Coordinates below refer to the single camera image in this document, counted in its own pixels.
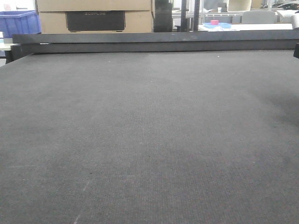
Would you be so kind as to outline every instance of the blue tray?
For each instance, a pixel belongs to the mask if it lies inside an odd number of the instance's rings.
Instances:
[[[218,25],[211,25],[209,22],[204,23],[204,27],[213,29],[215,27],[222,27],[222,28],[231,28],[232,24],[220,22]]]
[[[35,10],[1,11],[0,31],[4,38],[11,38],[13,34],[38,34],[41,32],[39,16]]]

